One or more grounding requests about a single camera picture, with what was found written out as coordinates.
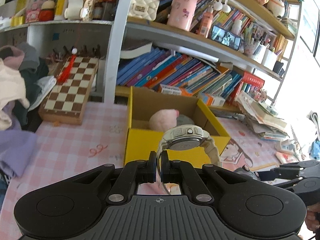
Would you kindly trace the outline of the yellow cardboard box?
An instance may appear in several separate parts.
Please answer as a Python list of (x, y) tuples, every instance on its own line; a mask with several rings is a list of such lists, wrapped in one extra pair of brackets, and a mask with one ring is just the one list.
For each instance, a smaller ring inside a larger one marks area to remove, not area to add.
[[(177, 121), (179, 114), (192, 124), (152, 128), (150, 120), (163, 113), (165, 120)], [(215, 163), (230, 141), (230, 136), (216, 116), (200, 99), (153, 92), (132, 87), (127, 104), (127, 136), (124, 162), (146, 160), (151, 151), (167, 151), (170, 160), (187, 161), (193, 167)]]

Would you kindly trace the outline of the white digital wristwatch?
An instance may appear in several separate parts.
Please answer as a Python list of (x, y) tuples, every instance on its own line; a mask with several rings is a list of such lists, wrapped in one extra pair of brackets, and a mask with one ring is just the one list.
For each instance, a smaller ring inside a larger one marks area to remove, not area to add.
[(164, 150), (186, 151), (202, 147), (213, 165), (222, 167), (219, 150), (210, 134), (196, 125), (181, 125), (167, 130), (157, 150), (157, 171), (161, 175), (161, 153)]

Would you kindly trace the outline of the white shelf frame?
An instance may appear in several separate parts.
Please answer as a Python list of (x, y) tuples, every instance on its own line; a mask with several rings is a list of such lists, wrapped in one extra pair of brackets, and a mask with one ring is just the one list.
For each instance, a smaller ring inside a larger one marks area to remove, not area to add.
[[(159, 47), (213, 63), (265, 74), (282, 84), (273, 71), (288, 40), (295, 40), (288, 21), (271, 5), (292, 0), (198, 0), (189, 31), (167, 25), (173, 0), (159, 0), (154, 21), (129, 17), (131, 0), (10, 0), (1, 5), (1, 45), (27, 42), (49, 66), (66, 61), (72, 49), (79, 57), (100, 60), (94, 96), (114, 101), (122, 51)], [(203, 13), (213, 6), (208, 37), (198, 35)], [(211, 40), (213, 26), (241, 37), (238, 51)]]

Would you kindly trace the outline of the white blue orange box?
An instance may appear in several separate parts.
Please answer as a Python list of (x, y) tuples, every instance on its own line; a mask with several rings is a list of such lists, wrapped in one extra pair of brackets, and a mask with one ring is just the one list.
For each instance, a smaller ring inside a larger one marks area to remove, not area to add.
[(225, 99), (220, 96), (210, 95), (207, 93), (200, 93), (197, 96), (207, 106), (222, 107), (225, 104)]

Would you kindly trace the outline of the white orange usmile box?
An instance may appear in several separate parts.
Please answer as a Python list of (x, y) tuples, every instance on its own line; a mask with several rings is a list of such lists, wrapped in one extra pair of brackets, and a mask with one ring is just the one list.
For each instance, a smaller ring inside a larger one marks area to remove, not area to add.
[(192, 92), (188, 91), (187, 89), (164, 84), (159, 85), (158, 92), (169, 95), (193, 96)]

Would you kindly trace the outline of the dark green garment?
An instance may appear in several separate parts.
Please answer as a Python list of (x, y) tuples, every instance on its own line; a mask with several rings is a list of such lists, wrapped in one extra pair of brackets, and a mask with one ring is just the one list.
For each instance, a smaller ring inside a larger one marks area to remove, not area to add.
[(24, 52), (24, 58), (18, 70), (24, 79), (26, 98), (30, 106), (25, 108), (19, 101), (16, 101), (13, 113), (23, 127), (28, 124), (28, 112), (37, 107), (37, 100), (42, 92), (37, 82), (48, 76), (49, 68), (46, 60), (41, 58), (37, 50), (27, 42), (20, 43), (17, 48)]

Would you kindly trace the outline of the red thick dictionary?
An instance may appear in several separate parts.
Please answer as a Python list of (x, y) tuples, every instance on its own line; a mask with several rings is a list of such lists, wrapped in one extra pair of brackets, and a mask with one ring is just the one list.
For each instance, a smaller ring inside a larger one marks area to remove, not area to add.
[(252, 73), (249, 73), (247, 71), (244, 71), (243, 75), (242, 75), (242, 81), (244, 83), (247, 83), (249, 85), (255, 86), (255, 87), (259, 87), (259, 88), (263, 88), (265, 81), (257, 76), (255, 76)]

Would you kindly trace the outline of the purple garment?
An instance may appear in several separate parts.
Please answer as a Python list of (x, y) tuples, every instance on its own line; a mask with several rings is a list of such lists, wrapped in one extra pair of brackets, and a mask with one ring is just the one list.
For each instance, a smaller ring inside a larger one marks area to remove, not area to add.
[(13, 115), (14, 102), (8, 103), (4, 113), (11, 118), (11, 125), (1, 131), (1, 170), (9, 177), (23, 176), (36, 151), (37, 135), (21, 129)]

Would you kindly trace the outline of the purple grey toy car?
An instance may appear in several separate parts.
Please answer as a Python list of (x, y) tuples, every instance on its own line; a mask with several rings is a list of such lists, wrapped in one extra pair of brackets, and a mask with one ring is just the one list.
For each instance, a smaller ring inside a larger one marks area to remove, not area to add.
[(252, 178), (254, 180), (260, 180), (259, 174), (257, 172), (251, 171), (247, 165), (237, 168), (236, 170), (234, 170), (234, 172), (242, 176)]

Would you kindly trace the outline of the pink plush pig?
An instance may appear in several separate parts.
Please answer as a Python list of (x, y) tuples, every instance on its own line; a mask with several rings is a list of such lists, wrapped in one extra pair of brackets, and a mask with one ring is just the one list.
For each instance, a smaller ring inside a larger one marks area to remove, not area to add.
[(149, 128), (153, 131), (166, 132), (177, 126), (179, 111), (176, 109), (161, 109), (149, 120)]

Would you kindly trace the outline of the smartphone showing video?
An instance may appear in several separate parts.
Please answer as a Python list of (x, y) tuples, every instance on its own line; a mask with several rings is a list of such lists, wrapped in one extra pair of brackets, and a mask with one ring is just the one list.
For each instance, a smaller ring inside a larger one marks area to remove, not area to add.
[(238, 51), (241, 45), (241, 37), (224, 30), (216, 25), (213, 26), (211, 40)]

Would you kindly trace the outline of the pink checkered table mat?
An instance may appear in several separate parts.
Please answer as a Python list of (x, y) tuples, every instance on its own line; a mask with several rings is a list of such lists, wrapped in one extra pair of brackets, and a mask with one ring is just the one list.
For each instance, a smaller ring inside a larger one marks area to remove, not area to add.
[[(220, 119), (228, 136), (214, 134), (219, 151), (238, 161), (223, 164), (228, 170), (247, 165), (264, 171), (279, 165), (275, 142), (261, 140), (243, 123)], [(14, 219), (16, 202), (30, 191), (64, 180), (104, 164), (122, 167), (126, 161), (148, 159), (156, 151), (162, 134), (147, 125), (127, 125), (127, 107), (89, 102), (81, 125), (54, 126), (43, 122), (36, 131), (37, 144), (21, 177), (11, 180), (1, 209), (1, 239), (18, 239), (21, 232)]]

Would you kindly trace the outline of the grey tape roll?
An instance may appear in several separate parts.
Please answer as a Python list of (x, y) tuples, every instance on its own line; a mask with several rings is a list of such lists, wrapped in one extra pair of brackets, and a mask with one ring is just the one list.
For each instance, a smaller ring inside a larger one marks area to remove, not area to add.
[(195, 122), (190, 117), (180, 114), (177, 117), (177, 126), (181, 125), (195, 125)]

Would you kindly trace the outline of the wooden chessboard box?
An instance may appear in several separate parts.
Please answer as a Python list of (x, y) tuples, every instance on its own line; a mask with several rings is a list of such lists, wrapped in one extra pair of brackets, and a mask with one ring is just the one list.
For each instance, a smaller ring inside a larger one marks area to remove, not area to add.
[[(60, 63), (54, 75), (58, 78), (71, 57)], [(63, 124), (81, 125), (86, 103), (91, 93), (99, 60), (93, 57), (76, 57), (68, 80), (52, 88), (39, 107), (42, 120)]]

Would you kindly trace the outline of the pink cylindrical cup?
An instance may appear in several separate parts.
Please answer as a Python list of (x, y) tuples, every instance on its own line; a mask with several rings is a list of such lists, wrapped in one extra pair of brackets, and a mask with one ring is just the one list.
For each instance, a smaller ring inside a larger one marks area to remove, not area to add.
[(197, 1), (198, 0), (173, 0), (167, 25), (189, 31)]

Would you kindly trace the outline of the orange bottle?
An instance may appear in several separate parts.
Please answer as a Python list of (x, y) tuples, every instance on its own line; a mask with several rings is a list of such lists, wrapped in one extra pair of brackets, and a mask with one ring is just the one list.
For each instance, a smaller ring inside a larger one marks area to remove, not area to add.
[(206, 12), (203, 13), (198, 35), (207, 38), (213, 21), (213, 6), (210, 5)]

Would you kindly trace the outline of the red tassel ornament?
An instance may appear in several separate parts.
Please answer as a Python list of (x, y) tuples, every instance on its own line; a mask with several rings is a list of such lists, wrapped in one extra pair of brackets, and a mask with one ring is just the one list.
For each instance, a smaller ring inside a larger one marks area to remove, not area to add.
[(70, 73), (71, 73), (71, 70), (72, 70), (73, 65), (74, 65), (74, 61), (76, 59), (77, 52), (78, 52), (78, 50), (76, 48), (72, 49), (71, 59), (70, 59), (68, 65), (67, 65), (67, 67), (60, 73), (60, 75), (57, 78), (57, 83), (58, 84), (63, 84), (68, 80), (68, 78), (70, 76)]

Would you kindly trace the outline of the beige garment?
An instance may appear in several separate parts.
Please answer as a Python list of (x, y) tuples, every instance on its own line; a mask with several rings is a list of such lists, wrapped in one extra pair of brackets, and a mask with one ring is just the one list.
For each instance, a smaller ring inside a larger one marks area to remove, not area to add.
[(4, 107), (18, 100), (25, 109), (30, 106), (26, 97), (25, 81), (19, 71), (6, 66), (1, 59), (1, 131), (12, 126), (11, 117), (3, 111)]

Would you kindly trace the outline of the cream quilted handbag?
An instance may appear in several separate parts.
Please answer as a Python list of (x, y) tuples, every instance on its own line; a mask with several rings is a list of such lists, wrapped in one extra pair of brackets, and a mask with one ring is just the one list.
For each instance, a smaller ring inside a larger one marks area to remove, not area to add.
[(159, 0), (131, 0), (128, 16), (154, 21), (158, 7)]

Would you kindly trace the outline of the white power strip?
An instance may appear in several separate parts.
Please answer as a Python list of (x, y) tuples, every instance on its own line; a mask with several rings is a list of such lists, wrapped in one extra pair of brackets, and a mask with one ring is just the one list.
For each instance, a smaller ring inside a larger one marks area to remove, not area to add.
[(294, 140), (281, 140), (276, 143), (276, 150), (281, 153), (294, 155), (297, 153), (297, 145)]

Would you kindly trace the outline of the stack of papers and books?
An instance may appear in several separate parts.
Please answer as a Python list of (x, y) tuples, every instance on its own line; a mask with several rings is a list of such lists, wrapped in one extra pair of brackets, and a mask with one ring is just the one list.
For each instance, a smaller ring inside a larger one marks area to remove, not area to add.
[(244, 122), (261, 139), (281, 141), (289, 137), (287, 123), (272, 113), (272, 107), (255, 101), (244, 91), (238, 94), (236, 103), (245, 116)]

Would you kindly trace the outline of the row of leaning books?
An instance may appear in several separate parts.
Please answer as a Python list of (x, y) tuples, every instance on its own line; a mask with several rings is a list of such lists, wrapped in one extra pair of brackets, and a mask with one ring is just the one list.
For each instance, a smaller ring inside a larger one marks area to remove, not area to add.
[(227, 99), (242, 74), (200, 57), (153, 47), (122, 51), (116, 79), (116, 95), (126, 96), (130, 87), (158, 91), (159, 85), (187, 89)]

